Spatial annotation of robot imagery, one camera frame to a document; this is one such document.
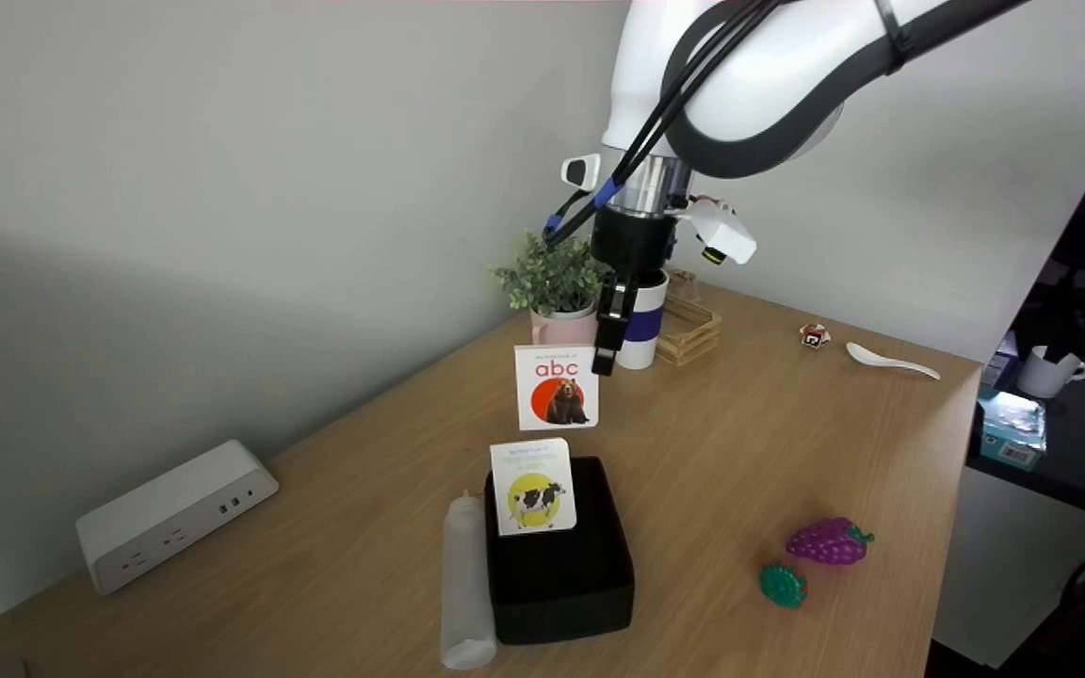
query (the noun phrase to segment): white wall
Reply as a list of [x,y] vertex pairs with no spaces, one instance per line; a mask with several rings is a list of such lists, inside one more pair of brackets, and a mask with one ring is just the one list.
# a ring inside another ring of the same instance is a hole
[[[494,325],[622,8],[0,0],[0,610],[80,566],[90,504]],[[1079,186],[1085,4],[1037,0],[714,186],[760,238],[714,278],[980,358]]]
[[0,610],[71,519],[489,326],[622,0],[0,0]]

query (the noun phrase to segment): wooden tabletop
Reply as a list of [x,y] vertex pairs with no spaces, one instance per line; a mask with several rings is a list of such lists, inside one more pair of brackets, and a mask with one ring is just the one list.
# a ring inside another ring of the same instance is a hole
[[[832,325],[806,351],[793,310],[711,293],[723,347],[603,381],[600,455],[634,548],[634,625],[502,646],[480,674],[919,678],[980,363]],[[444,674],[440,519],[478,489],[494,439],[519,439],[513,341],[523,318],[458,347],[272,460],[281,494],[128,583],[85,572],[0,617],[0,664],[31,678],[124,674]],[[926,361],[944,381],[858,367],[840,341]],[[852,514],[872,529],[853,569],[797,566],[803,610],[755,569],[784,538]]]

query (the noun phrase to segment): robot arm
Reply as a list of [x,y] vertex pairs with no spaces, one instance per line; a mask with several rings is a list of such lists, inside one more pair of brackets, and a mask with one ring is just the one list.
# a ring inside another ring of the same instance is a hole
[[694,222],[709,258],[747,264],[752,238],[688,178],[747,178],[791,159],[878,76],[1024,0],[634,0],[615,63],[609,154],[568,159],[573,200],[547,222],[565,240],[596,217],[609,264],[596,374],[615,367],[634,278],[660,271],[673,224]]

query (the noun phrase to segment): red object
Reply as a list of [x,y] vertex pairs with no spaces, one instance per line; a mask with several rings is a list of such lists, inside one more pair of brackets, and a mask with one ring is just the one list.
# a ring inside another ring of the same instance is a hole
[[832,514],[793,529],[784,548],[817,566],[853,566],[865,556],[870,542],[872,536],[853,528],[848,514]]

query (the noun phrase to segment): metal spoon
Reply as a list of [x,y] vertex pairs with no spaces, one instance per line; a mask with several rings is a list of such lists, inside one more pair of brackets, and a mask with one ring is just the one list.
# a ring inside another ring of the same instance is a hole
[[905,367],[905,374],[921,374],[926,381],[940,381],[940,374],[929,367],[929,363],[895,361],[895,358],[872,353],[872,351],[865,351],[858,341],[843,341],[843,351],[852,353],[852,361],[870,363],[870,367]]

